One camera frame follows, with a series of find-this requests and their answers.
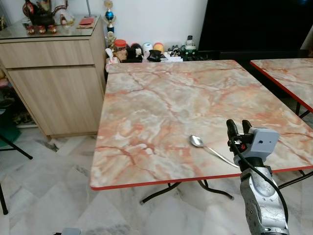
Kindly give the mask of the silver metal spoon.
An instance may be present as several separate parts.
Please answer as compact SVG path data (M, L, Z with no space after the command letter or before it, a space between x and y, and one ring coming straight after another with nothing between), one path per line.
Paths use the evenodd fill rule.
M190 143L194 146L194 147L199 147L199 148L203 148L204 150L212 153L213 155L216 155L217 157L219 157L222 161L224 161L225 163L234 166L235 168L239 168L239 166L235 163L233 163L232 161L229 161L228 159L226 159L224 156L222 156L221 154L219 154L219 152L213 150L212 148L208 147L205 145L205 143L202 141L201 138L199 138L196 135L190 135L189 137L190 139Z

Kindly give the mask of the green and white figurine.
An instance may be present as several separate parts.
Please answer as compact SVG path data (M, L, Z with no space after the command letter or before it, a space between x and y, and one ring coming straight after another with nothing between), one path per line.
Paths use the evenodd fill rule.
M194 37L192 35L188 35L185 41L185 44L181 50L183 51L185 56L193 56L197 53L197 47L194 43Z

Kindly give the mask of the gold and blue trophy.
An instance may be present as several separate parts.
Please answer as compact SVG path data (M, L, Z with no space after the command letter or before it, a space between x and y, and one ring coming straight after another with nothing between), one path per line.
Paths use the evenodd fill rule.
M107 11L105 12L105 22L107 22L107 46L109 48L114 47L114 41L116 40L116 36L114 33L114 22L116 17L114 13L112 13L112 0L104 0L104 5Z

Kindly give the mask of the dark curved metal table leg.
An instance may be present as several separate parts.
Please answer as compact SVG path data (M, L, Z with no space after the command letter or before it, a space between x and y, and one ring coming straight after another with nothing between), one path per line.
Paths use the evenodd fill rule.
M228 197L231 201L234 200L233 196L228 194L226 191L210 188L210 186L208 185L208 182L206 180L199 180L198 183L204 190L206 190L208 192L211 192L213 194L224 195L224 196Z
M291 186L291 185L293 185L293 184L296 184L297 182L301 182L301 181L303 181L303 180L305 180L305 179L307 179L307 178L313 176L313 171L311 171L311 172L309 172L309 173L306 173L306 172L304 172L303 170L299 170L299 172L300 172L300 174L301 174L302 176L300 176L300 177L298 177L298 178L296 178L296 179L293 179L293 180L291 180L291 181L288 181L288 182L283 183L282 185L279 186L279 189L286 188L286 187L288 187L288 186Z
M145 197L144 199L142 199L139 203L141 205L145 204L146 202L152 200L153 198L166 194L167 192L170 192L171 190L174 190L175 188L177 188L179 185L181 184L181 182L175 182L175 183L168 183L168 187L163 189L163 190L159 190L153 194L148 195L147 197Z

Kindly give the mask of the white and gold figurine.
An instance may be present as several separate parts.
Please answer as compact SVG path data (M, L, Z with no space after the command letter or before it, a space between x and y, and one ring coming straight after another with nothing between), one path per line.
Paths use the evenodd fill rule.
M68 10L68 0L51 0L51 13L56 25L69 27L75 22L75 17Z

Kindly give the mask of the black television screen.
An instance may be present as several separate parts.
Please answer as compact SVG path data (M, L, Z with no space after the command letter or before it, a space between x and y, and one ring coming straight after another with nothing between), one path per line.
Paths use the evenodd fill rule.
M208 0L199 50L295 51L313 25L313 0Z

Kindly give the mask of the marble pattern side table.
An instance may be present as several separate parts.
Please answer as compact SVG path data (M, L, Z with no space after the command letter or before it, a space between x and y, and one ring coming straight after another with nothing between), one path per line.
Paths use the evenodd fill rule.
M250 64L313 112L313 58L252 60Z

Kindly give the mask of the dark green object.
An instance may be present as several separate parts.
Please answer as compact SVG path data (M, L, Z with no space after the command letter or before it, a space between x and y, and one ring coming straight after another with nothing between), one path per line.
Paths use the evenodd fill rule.
M11 142L16 141L22 134L14 122L16 113L17 108L14 105L11 107L0 107L0 135Z

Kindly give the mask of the jar with red lid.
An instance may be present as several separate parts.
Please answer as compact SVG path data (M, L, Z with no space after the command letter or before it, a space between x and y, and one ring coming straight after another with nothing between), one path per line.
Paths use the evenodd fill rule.
M115 40L114 43L114 56L118 58L120 62L124 62L127 60L128 52L127 52L127 42L125 40Z

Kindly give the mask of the low black figurine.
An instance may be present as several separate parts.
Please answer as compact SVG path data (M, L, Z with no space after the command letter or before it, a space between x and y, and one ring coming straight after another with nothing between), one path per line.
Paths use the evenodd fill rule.
M151 62L168 61L169 59L160 50L151 49L148 51L147 60Z

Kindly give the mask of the dark straight metal furniture leg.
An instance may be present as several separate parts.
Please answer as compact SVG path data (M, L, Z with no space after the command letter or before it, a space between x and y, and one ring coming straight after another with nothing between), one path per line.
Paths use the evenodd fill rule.
M3 190L2 190L1 184L0 184L0 206L1 206L1 209L2 209L2 214L3 215L8 215L9 211L8 211L8 208L7 208L6 200L4 198L4 193L3 193Z
M0 152L3 151L18 151L20 154L24 155L28 159L32 160L33 157L30 154L27 154L22 148L18 147L13 141L10 141L7 137L4 135L0 134L0 141L3 141L6 143L10 148L0 148Z

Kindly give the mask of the dark ornament with red pieces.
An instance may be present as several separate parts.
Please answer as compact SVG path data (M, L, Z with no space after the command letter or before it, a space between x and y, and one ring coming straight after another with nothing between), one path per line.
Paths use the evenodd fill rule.
M39 34L46 34L51 26L55 25L53 0L24 0L22 12L29 18Z

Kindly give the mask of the red packet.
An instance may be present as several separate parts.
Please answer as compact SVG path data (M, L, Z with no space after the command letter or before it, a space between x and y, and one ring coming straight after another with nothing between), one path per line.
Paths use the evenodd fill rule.
M92 27L92 25L96 22L95 17L84 17L81 18L79 22L79 27L80 28L88 28Z

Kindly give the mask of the black and white figurine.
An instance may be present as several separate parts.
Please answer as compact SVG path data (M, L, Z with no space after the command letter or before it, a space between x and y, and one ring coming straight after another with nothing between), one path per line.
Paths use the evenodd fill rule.
M143 61L143 52L141 45L134 43L127 47L127 63L141 63Z

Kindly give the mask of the large marble pattern folding table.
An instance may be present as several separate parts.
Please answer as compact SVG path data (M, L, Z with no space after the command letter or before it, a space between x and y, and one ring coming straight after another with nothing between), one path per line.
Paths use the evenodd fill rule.
M237 177L226 121L280 134L273 172L313 167L313 131L233 60L112 64L91 166L93 190Z

